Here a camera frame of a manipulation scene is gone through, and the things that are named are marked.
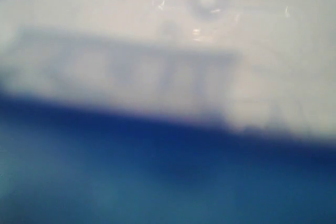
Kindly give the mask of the clear plastic container with label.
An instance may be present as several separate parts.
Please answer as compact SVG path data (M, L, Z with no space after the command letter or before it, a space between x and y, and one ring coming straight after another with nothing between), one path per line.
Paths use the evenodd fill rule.
M1 93L335 142L335 0L1 0Z

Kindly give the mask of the blue plastic lid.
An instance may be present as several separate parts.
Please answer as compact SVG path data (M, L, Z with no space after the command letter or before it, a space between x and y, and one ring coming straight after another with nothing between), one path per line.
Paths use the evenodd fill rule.
M335 147L1 96L1 223L335 223Z

